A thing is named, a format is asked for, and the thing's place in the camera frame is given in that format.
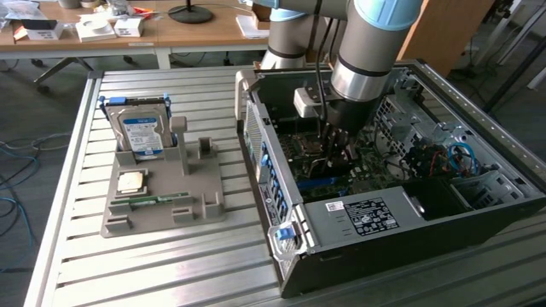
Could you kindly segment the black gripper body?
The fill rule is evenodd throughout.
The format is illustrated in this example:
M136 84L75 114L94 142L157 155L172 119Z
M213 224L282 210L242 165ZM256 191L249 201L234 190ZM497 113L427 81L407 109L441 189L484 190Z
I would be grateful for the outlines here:
M336 129L348 134L357 134L376 110L377 99L356 102L346 99L336 99L326 102L325 122Z

